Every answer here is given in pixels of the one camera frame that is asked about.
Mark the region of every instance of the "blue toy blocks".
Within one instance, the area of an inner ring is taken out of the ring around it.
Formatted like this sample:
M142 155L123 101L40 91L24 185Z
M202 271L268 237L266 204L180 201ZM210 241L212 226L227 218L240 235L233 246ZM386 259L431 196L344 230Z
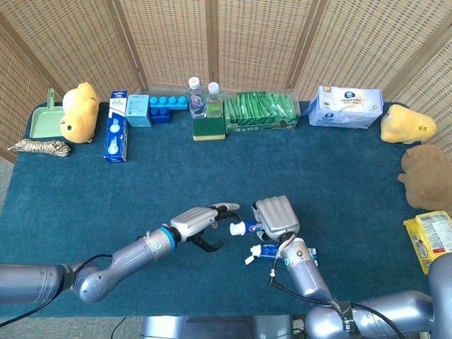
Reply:
M169 124L171 122L171 112L168 108L150 109L150 120L153 124Z
M171 96L171 97L150 97L149 98L149 107L152 108L165 108L171 110L187 110L189 108L188 103L186 101L186 97L181 95L179 97Z

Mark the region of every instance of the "tissue package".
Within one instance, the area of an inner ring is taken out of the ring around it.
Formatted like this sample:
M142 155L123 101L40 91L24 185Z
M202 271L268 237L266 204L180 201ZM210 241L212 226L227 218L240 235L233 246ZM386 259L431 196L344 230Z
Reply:
M305 114L312 126L368 129L383 113L383 95L377 89L319 86Z

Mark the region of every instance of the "tissue box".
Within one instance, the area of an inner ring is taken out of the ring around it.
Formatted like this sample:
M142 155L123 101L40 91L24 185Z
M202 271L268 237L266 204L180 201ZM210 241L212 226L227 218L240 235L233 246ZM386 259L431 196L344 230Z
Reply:
M368 129L383 113L380 90L319 86L305 111L312 126Z
M150 127L149 95L130 94L127 98L126 119L132 127Z
M127 91L114 90L110 97L108 109L107 135L105 137L104 158L108 162L126 162L127 152L127 122L126 122Z

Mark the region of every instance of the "toothpaste tube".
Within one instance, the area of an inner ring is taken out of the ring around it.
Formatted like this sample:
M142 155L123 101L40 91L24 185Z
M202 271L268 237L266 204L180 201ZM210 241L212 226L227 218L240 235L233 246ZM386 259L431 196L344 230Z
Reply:
M251 256L245 259L245 265L250 264L253 262L254 258L268 258L268 259L274 259L276 257L276 254L278 253L280 245L278 244L261 244L251 247L249 250L251 252ZM317 263L317 250L316 249L308 249L309 255L311 256L312 260L314 260L314 263L316 266L318 266ZM283 261L283 258L281 255L276 259L278 261Z
M255 231L263 230L262 222L242 221L238 224L231 222L229 230L232 235L245 235Z

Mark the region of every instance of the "plastic bottle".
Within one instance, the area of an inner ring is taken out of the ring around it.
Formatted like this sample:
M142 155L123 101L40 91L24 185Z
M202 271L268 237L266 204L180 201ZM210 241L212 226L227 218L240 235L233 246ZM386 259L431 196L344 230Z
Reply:
M191 116L196 118L206 117L206 99L204 97L204 87L199 78L193 76L189 79L187 89L187 99L189 101Z
M220 118L223 116L223 96L220 92L220 86L215 83L209 83L209 96L206 101L207 117Z

